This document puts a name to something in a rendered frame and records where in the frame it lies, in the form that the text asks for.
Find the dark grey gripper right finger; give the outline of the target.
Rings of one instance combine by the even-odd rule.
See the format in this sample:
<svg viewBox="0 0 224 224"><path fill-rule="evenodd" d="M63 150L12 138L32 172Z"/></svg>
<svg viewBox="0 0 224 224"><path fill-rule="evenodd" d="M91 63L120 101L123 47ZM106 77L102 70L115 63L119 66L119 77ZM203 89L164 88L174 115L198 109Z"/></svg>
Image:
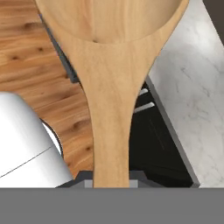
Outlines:
<svg viewBox="0 0 224 224"><path fill-rule="evenodd" d="M150 179L147 179L143 171L129 172L130 188L161 188L162 186Z"/></svg>

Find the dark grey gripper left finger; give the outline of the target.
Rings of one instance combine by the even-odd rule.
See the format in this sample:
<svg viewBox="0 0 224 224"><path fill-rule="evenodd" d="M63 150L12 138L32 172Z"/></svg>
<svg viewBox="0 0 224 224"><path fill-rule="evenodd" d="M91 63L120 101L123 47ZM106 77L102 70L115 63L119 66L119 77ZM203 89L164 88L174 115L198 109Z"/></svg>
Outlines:
<svg viewBox="0 0 224 224"><path fill-rule="evenodd" d="M72 179L62 185L59 188L92 188L93 187L93 172L92 171L80 171L75 179Z"/></svg>

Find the wooden spoon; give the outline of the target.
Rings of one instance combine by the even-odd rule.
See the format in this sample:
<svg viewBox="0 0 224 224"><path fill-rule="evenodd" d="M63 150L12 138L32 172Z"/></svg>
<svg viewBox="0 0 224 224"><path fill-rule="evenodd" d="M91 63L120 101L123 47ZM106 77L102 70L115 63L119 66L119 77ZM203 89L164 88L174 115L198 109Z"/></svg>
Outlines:
<svg viewBox="0 0 224 224"><path fill-rule="evenodd" d="M93 186L129 186L130 125L137 96L189 0L35 2L87 97Z"/></svg>

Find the black drawer front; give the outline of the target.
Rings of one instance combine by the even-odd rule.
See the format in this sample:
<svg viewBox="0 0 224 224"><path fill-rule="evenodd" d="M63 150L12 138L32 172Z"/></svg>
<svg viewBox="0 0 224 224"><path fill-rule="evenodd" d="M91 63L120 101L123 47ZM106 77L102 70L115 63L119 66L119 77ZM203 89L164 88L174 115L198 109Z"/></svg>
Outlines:
<svg viewBox="0 0 224 224"><path fill-rule="evenodd" d="M191 187L193 179L179 153L178 146L166 127L149 86L148 93L137 97L135 108L154 102L132 116L129 136L129 169L143 171L150 179L165 187Z"/></svg>

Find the white rounded cylinder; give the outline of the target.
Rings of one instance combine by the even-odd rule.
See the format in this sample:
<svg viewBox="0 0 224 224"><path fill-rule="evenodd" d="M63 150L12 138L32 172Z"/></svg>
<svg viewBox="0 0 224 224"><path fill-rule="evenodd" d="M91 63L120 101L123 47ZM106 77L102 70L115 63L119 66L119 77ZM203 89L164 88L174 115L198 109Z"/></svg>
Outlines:
<svg viewBox="0 0 224 224"><path fill-rule="evenodd" d="M55 188L72 179L39 116L19 95L0 92L0 188Z"/></svg>

